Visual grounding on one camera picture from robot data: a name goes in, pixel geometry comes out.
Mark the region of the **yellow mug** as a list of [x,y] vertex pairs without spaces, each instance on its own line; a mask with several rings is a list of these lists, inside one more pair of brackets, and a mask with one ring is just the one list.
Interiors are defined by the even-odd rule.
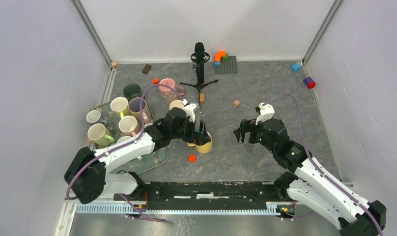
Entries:
[[213,138],[212,138],[212,136],[211,136],[211,134],[209,132],[207,134],[210,137],[210,142],[208,142],[208,143],[206,143],[206,144],[204,144],[202,146],[198,146],[198,145],[193,144],[193,143],[187,143],[187,146],[195,147],[196,150],[198,152],[200,152],[200,153],[208,153],[213,148]]

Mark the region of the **tall seashell cream mug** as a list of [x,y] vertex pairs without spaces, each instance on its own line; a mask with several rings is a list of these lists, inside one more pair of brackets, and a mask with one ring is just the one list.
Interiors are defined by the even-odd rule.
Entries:
[[169,110],[174,108],[183,109],[186,106],[187,100],[174,100],[169,104]]

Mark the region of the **pink octagonal mug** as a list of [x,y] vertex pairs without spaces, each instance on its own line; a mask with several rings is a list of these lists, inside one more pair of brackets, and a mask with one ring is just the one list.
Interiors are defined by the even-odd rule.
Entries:
[[118,128],[123,134],[131,137],[134,137],[141,131],[141,127],[134,116],[123,117],[118,124]]

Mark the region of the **blue white mug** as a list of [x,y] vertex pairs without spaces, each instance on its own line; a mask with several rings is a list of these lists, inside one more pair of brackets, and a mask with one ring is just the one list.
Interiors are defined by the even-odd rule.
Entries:
[[119,138],[116,141],[116,144],[121,144],[121,143],[124,143],[124,142],[128,142],[128,141],[132,140],[132,138],[133,137],[131,137],[131,136],[123,136],[123,137]]

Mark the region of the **dark green mug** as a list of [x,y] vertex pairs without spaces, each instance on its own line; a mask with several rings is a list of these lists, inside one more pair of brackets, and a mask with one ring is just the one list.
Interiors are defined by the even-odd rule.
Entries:
[[124,87],[122,93],[123,96],[128,100],[128,102],[130,102],[134,98],[141,97],[143,91],[140,85],[131,83]]

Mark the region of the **yellow-green octagonal mug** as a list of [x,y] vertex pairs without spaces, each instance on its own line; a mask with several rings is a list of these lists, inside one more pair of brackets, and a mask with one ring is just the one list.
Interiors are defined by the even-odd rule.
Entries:
[[128,104],[129,102],[125,97],[117,97],[111,102],[110,107],[111,110],[122,119],[125,116],[131,115]]

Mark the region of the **light green mug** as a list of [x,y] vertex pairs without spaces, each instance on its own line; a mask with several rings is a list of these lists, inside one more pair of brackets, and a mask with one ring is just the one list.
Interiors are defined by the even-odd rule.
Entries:
[[108,146],[115,142],[110,131],[101,123],[92,125],[87,131],[87,137],[100,146]]

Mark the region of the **small grey-blue mug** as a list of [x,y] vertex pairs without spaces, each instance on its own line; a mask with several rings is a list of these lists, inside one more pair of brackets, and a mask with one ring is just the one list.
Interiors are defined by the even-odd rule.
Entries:
[[85,117],[86,121],[90,124],[100,123],[104,126],[108,126],[109,123],[105,120],[105,118],[101,115],[99,110],[91,110],[87,113]]

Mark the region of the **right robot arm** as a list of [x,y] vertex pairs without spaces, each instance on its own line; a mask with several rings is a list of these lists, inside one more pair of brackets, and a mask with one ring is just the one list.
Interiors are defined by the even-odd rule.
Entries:
[[287,169],[275,181],[274,195],[303,203],[332,223],[342,236],[381,236],[386,207],[378,200],[361,197],[327,171],[305,147],[290,139],[284,123],[268,119],[243,120],[234,134],[239,143],[249,133],[250,144],[261,144]]

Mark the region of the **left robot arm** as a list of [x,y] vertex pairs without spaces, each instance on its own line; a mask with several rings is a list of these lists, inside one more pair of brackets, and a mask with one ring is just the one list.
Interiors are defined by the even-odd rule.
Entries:
[[112,171],[139,156],[153,153],[181,139],[197,146],[212,141],[206,131],[205,121],[201,120],[199,130],[193,111],[173,108],[164,118],[144,127],[131,139],[110,147],[91,150],[83,147],[78,150],[64,174],[68,184],[66,198],[88,204],[102,194],[124,194],[132,200],[144,196],[144,186],[133,174],[113,174]]

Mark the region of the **pink ghost pattern mug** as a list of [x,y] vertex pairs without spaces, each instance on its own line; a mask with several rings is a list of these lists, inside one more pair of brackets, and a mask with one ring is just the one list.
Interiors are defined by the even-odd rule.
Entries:
[[175,100],[179,100],[177,94],[183,96],[186,92],[183,86],[179,85],[175,80],[171,78],[162,79],[159,84],[164,85],[159,86],[159,90],[162,95],[163,101],[168,105]]

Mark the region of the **red cube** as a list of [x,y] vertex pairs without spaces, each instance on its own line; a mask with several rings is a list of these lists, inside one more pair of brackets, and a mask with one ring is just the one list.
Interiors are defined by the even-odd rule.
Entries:
[[189,160],[189,162],[194,163],[196,161],[196,156],[195,155],[190,155],[188,160]]

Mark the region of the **grey lego baseplate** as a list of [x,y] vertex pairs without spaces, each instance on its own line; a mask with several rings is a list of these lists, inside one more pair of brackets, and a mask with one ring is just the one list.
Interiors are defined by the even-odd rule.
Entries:
[[228,60],[221,60],[221,66],[215,66],[216,74],[235,74],[237,73],[236,56],[229,56]]

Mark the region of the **purple red block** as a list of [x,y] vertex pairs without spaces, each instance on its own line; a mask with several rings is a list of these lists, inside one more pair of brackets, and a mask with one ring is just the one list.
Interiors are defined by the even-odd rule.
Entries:
[[316,86],[316,82],[312,79],[312,77],[305,77],[303,79],[303,83],[308,89],[312,89]]

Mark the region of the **blue block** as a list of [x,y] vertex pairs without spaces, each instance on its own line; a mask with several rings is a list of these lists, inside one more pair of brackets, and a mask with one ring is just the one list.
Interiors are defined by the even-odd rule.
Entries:
[[301,62],[296,62],[296,63],[294,63],[294,64],[292,65],[291,70],[294,71],[294,72],[296,72],[296,71],[298,71],[301,67],[302,67]]

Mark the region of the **black microphone on tripod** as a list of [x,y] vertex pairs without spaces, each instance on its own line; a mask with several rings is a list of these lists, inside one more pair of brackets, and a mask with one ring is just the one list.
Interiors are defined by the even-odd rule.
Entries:
[[196,72],[197,82],[195,84],[187,84],[187,83],[180,83],[180,84],[186,85],[186,86],[191,86],[198,90],[198,104],[199,104],[199,107],[201,107],[203,102],[200,99],[200,95],[201,95],[200,91],[204,87],[206,87],[210,84],[217,83],[219,80],[216,79],[216,80],[208,82],[208,83],[205,82],[204,64],[210,60],[210,54],[205,51],[204,44],[202,42],[197,42],[195,44],[195,51],[194,51],[194,53],[191,54],[190,59],[194,63],[192,68]]

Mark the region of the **orange curved block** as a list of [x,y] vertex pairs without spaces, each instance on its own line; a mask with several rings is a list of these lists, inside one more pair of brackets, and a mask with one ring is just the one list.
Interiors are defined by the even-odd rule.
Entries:
[[226,51],[219,51],[214,55],[214,61],[221,61],[226,56]]

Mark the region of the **brown block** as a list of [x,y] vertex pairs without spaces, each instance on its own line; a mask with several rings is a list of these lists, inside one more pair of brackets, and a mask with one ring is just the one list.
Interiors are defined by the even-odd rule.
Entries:
[[146,64],[142,70],[143,74],[148,74],[149,71],[151,70],[152,66],[150,64]]

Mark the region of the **floral green tray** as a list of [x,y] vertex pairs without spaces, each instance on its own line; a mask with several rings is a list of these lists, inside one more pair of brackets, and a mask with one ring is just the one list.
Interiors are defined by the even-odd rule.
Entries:
[[[111,143],[111,145],[116,144],[116,141],[125,136],[118,128],[118,123],[120,118],[111,110],[110,107],[111,102],[106,102],[100,105],[97,105],[91,110],[99,110],[101,115],[105,118],[105,120],[109,123],[106,128],[110,131],[111,135],[115,138],[115,142]],[[113,174],[124,174],[127,172],[135,172],[137,174],[141,174],[146,172],[152,168],[155,168],[161,164],[163,164],[168,157],[168,151],[166,148],[160,149],[156,152],[142,155],[135,159],[132,159],[116,169],[112,171]]]

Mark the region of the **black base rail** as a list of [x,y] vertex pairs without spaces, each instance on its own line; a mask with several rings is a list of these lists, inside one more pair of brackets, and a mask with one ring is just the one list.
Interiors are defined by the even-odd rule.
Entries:
[[148,210],[262,210],[267,202],[291,202],[271,182],[150,182],[114,200],[145,201]]

